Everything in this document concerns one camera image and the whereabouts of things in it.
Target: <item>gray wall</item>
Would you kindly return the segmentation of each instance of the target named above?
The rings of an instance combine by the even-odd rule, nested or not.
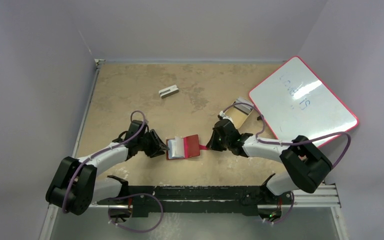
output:
[[[330,176],[350,236],[384,239],[384,1],[329,0],[299,54],[360,118]]]
[[[62,0],[0,0],[0,239],[37,239],[95,63]]]
[[[296,55],[327,0],[69,0],[95,58],[279,61]]]

